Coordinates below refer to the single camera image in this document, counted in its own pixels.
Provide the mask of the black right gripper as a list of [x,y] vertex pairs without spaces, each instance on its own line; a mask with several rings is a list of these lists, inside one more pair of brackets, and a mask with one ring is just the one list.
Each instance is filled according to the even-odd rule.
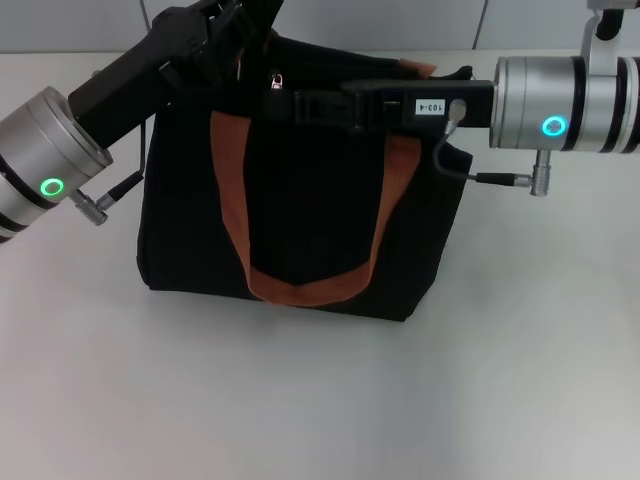
[[367,129],[442,131],[451,104],[466,105],[462,128],[488,128],[495,86],[479,80],[363,80],[338,91],[272,89],[262,96],[265,119],[360,133]]

